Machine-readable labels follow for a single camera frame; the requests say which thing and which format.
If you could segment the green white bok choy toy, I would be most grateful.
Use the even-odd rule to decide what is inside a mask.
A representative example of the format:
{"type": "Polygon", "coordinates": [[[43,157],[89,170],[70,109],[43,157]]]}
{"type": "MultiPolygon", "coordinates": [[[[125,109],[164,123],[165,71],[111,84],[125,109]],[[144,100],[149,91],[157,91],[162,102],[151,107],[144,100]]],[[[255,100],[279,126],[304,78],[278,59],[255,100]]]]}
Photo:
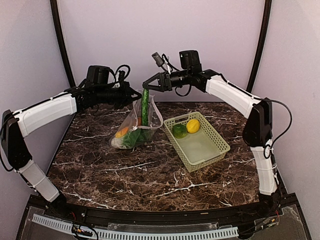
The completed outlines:
{"type": "Polygon", "coordinates": [[[137,128],[134,131],[129,131],[124,136],[114,136],[110,139],[109,144],[111,147],[116,149],[133,149],[136,146],[143,145],[151,141],[153,135],[153,130],[137,128]]]}

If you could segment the green pepper toy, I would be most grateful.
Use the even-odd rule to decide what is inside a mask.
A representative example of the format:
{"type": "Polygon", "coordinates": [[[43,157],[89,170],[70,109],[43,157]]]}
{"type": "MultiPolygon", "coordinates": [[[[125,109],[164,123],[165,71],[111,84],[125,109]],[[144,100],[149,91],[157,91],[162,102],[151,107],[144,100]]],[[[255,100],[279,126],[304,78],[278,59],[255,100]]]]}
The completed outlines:
{"type": "Polygon", "coordinates": [[[182,139],[187,136],[187,127],[183,124],[176,124],[172,127],[172,134],[177,139],[182,139]]]}

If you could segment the yellow lemon toy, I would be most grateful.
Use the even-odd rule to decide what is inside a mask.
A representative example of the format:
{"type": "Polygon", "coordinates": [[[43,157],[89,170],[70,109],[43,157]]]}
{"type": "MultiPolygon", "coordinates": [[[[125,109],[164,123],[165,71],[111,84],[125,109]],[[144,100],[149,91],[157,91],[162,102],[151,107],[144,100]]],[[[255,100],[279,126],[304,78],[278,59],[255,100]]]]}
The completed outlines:
{"type": "Polygon", "coordinates": [[[186,129],[189,134],[194,134],[200,129],[200,122],[197,119],[191,119],[186,124],[186,129]]]}

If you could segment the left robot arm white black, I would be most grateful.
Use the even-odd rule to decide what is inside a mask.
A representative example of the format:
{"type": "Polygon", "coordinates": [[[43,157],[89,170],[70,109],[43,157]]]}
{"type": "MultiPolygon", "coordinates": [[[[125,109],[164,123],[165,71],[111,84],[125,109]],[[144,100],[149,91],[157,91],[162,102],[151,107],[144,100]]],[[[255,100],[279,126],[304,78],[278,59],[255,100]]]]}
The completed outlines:
{"type": "Polygon", "coordinates": [[[115,109],[126,107],[142,97],[125,80],[97,83],[84,79],[79,86],[69,88],[56,96],[14,112],[2,115],[0,142],[11,168],[16,171],[46,201],[60,218],[67,218],[70,206],[63,201],[63,194],[48,179],[30,154],[25,138],[37,129],[62,117],[71,116],[99,104],[109,104],[115,109]]]}

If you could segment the dark green cucumber toy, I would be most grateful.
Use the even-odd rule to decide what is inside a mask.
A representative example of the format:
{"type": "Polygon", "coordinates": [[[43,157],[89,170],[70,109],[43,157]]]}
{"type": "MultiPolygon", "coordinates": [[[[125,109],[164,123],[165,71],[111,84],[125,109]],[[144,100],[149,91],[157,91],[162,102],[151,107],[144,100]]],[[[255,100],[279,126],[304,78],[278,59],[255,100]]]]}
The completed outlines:
{"type": "Polygon", "coordinates": [[[142,98],[141,98],[141,124],[143,126],[149,125],[149,90],[143,89],[142,98]]]}

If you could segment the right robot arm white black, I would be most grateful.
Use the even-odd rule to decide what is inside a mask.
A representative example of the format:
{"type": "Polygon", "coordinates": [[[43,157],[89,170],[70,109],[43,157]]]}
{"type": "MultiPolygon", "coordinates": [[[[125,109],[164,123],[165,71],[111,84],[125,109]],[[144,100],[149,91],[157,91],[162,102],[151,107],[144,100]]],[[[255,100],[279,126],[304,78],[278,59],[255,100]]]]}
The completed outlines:
{"type": "Polygon", "coordinates": [[[240,112],[247,120],[242,132],[244,142],[253,153],[259,179],[259,201],[255,213],[266,217],[280,200],[277,163],[274,157],[273,99],[260,98],[233,84],[211,69],[159,72],[144,81],[144,89],[172,91],[185,85],[215,96],[240,112]]]}

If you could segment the clear zip top bag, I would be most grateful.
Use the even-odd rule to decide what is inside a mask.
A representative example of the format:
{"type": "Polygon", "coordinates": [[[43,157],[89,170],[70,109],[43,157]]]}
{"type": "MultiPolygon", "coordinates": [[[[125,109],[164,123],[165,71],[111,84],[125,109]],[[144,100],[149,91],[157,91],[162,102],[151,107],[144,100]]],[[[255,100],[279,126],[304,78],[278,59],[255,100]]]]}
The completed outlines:
{"type": "Polygon", "coordinates": [[[164,123],[150,91],[143,89],[138,92],[141,98],[133,102],[131,112],[109,140],[109,145],[115,149],[129,150],[151,141],[164,123]]]}

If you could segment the brown mushroom toy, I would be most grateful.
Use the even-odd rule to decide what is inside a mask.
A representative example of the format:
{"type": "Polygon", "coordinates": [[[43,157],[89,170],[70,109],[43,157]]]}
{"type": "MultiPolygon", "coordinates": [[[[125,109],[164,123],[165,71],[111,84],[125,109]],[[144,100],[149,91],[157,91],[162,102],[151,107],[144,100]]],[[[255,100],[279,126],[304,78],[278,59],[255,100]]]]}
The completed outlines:
{"type": "Polygon", "coordinates": [[[140,126],[142,126],[143,124],[142,124],[142,118],[141,117],[138,117],[137,118],[137,123],[136,123],[136,126],[137,127],[140,127],[140,126]]]}

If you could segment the orange yellow toy food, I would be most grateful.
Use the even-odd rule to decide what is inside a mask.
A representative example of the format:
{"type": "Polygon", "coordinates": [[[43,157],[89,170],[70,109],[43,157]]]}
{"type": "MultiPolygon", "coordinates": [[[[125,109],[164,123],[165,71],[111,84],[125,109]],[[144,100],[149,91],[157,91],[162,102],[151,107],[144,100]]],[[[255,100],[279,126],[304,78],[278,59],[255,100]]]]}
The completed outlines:
{"type": "Polygon", "coordinates": [[[122,138],[128,133],[128,131],[129,131],[129,127],[126,126],[126,127],[122,128],[122,129],[118,130],[116,132],[116,134],[115,134],[115,137],[116,138],[122,138]]]}

